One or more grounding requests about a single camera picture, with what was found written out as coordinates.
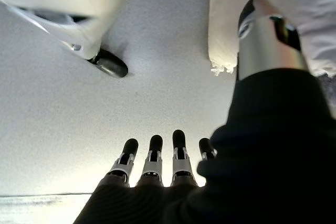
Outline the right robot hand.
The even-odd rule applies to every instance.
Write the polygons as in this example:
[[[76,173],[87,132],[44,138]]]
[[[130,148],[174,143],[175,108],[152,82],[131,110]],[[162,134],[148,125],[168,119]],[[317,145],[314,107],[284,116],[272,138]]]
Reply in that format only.
[[[335,119],[299,35],[268,0],[238,23],[237,77],[225,125],[202,139],[198,187],[187,169],[127,187],[108,172],[76,223],[335,223]]]

